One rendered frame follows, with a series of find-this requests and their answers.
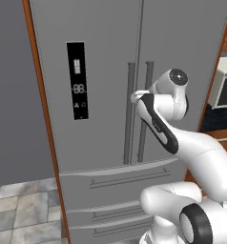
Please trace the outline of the grey fridge door with display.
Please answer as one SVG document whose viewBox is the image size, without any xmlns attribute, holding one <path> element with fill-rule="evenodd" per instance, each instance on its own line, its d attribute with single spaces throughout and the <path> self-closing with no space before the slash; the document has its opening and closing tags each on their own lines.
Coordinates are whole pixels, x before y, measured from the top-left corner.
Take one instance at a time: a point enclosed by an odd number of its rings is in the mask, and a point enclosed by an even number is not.
<svg viewBox="0 0 227 244">
<path fill-rule="evenodd" d="M 123 165 L 139 0 L 30 0 L 59 171 Z M 76 120 L 67 45 L 85 44 L 87 119 Z"/>
</svg>

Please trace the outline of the shallow grey fridge drawer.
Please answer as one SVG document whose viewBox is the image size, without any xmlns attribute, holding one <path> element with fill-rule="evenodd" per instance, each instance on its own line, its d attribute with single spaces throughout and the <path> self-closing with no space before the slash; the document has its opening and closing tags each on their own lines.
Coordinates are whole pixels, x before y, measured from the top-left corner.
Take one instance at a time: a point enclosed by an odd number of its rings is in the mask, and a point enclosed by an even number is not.
<svg viewBox="0 0 227 244">
<path fill-rule="evenodd" d="M 144 227 L 137 230 L 132 230 L 128 232 L 118 233 L 118 234 L 110 234 L 99 237 L 93 237 L 94 229 L 97 229 L 99 232 L 106 231 L 109 229 L 125 227 L 132 224 L 137 224 L 140 222 L 151 221 L 151 225 L 153 222 L 152 218 L 142 219 L 142 220 L 131 220 L 129 222 L 125 221 L 117 221 L 114 223 L 104 224 L 104 225 L 95 225 L 88 228 L 73 228 L 70 227 L 70 236 L 72 244 L 113 244 L 115 242 L 122 242 L 129 239 L 135 239 L 141 237 L 149 228 Z"/>
<path fill-rule="evenodd" d="M 103 221 L 92 222 L 92 217 L 94 212 L 97 212 L 98 214 L 106 214 L 107 212 L 114 212 L 116 210 L 126 210 L 126 209 L 136 208 L 136 207 L 140 207 L 142 209 L 142 207 L 140 206 L 140 202 L 138 200 L 118 203 L 114 205 L 94 207 L 89 209 L 67 210 L 66 214 L 67 214 L 69 225 L 71 227 L 76 227 L 76 228 L 98 225 L 98 224 L 105 224 L 105 223 L 113 223 L 122 220 L 126 220 L 127 222 L 129 222 L 132 219 L 142 220 L 142 219 L 151 218 L 149 214 L 146 214 L 143 211 L 143 213 L 125 215 L 117 218 L 105 219 Z"/>
</svg>

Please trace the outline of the tall grey fridge drawer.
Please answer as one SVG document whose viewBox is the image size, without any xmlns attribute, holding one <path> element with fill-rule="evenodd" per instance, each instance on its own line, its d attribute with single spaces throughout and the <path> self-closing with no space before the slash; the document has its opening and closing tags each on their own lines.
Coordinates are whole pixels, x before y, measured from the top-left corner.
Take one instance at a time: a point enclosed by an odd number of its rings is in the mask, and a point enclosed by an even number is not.
<svg viewBox="0 0 227 244">
<path fill-rule="evenodd" d="M 105 188 L 90 188 L 92 180 L 98 182 L 145 173 L 161 172 L 163 168 L 170 171 L 171 175 Z M 177 158 L 170 158 L 107 170 L 61 173 L 60 181 L 66 210 L 78 210 L 138 200 L 143 189 L 153 185 L 183 181 L 185 173 L 185 163 Z"/>
</svg>

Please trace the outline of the brown wooden fridge side panel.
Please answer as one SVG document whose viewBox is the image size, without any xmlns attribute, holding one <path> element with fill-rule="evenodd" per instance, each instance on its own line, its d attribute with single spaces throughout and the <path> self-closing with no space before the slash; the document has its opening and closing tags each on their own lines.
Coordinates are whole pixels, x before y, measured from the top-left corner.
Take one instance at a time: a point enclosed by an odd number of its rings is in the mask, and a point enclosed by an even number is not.
<svg viewBox="0 0 227 244">
<path fill-rule="evenodd" d="M 46 91 L 45 91 L 45 86 L 43 81 L 43 75 L 42 75 L 41 64 L 39 59 L 39 52 L 37 48 L 35 30 L 34 30 L 32 15 L 31 15 L 30 0 L 22 0 L 22 4 L 25 13 L 26 23 L 27 23 L 27 29 L 28 29 L 28 34 L 29 34 L 29 39 L 31 44 L 31 54 L 32 54 L 35 74 L 37 78 L 37 85 L 38 85 L 39 95 L 41 99 L 41 105 L 42 105 L 42 110 L 43 110 L 46 130 L 47 130 L 47 136 L 48 136 L 50 150 L 51 150 L 53 171 L 54 171 L 54 176 L 56 179 L 56 185 L 58 189 L 58 196 L 59 196 L 61 213 L 62 213 L 63 233 L 67 237 L 68 244 L 72 244 L 67 216 L 66 216 L 65 205 L 64 205 L 64 199 L 63 199 L 63 194 L 61 189 L 61 183 L 60 183 L 59 168 L 58 168 L 57 156 L 56 156 L 55 145 L 54 145 L 53 134 L 52 134 L 52 123 L 49 114 L 47 96 L 46 96 Z"/>
<path fill-rule="evenodd" d="M 223 31 L 223 34 L 222 34 L 222 38 L 221 38 L 221 41 L 220 41 L 219 49 L 218 49 L 218 52 L 217 52 L 217 59 L 216 59 L 215 65 L 214 65 L 214 70 L 213 70 L 213 73 L 212 73 L 211 81 L 210 81 L 210 84 L 209 84 L 209 87 L 208 87 L 208 91 L 206 93 L 204 106 L 203 106 L 202 113 L 201 113 L 201 116 L 200 116 L 200 119 L 199 119 L 199 124 L 198 124 L 198 127 L 197 127 L 197 131 L 198 132 L 200 131 L 200 128 L 201 128 L 201 124 L 202 124 L 202 120 L 203 120 L 204 113 L 205 113 L 205 110 L 206 110 L 206 106 L 207 106 L 207 103 L 208 103 L 210 91 L 211 91 L 211 88 L 212 88 L 213 83 L 214 83 L 214 79 L 215 79 L 215 75 L 216 75 L 216 71 L 217 71 L 218 61 L 219 61 L 219 58 L 220 58 L 222 50 L 223 50 L 223 46 L 224 46 L 224 42 L 225 42 L 225 39 L 226 39 L 226 35 L 227 35 L 227 20 L 226 20 L 225 28 L 224 28 L 224 31 Z M 194 177 L 192 176 L 191 172 L 189 171 L 189 169 L 187 169 L 187 172 L 186 172 L 184 180 L 196 183 L 196 181 L 195 181 Z"/>
</svg>

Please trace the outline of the white microwave oven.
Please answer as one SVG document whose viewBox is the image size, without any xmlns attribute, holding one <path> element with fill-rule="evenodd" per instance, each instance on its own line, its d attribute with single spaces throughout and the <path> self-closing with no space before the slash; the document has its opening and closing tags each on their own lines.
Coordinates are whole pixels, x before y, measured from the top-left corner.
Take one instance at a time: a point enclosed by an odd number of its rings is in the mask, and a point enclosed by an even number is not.
<svg viewBox="0 0 227 244">
<path fill-rule="evenodd" d="M 208 104 L 213 110 L 227 108 L 227 57 L 219 59 Z"/>
</svg>

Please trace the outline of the plain grey fridge door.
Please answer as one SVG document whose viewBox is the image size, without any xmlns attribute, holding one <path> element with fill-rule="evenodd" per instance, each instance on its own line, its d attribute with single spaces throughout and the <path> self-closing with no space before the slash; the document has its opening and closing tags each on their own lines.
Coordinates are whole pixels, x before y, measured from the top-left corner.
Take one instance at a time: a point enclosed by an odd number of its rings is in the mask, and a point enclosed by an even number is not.
<svg viewBox="0 0 227 244">
<path fill-rule="evenodd" d="M 226 23 L 227 0 L 144 0 L 137 88 L 145 88 L 148 61 L 153 79 L 169 69 L 188 75 L 189 110 L 176 128 L 198 129 Z"/>
</svg>

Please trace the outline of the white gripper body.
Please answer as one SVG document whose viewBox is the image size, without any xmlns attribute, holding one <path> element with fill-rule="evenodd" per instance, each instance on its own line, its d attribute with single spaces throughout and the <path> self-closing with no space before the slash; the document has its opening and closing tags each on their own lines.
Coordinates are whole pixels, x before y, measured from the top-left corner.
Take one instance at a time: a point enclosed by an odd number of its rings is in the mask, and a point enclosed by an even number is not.
<svg viewBox="0 0 227 244">
<path fill-rule="evenodd" d="M 135 91 L 132 95 L 131 95 L 131 102 L 133 104 L 135 104 L 143 95 L 145 94 L 152 94 L 150 91 Z"/>
</svg>

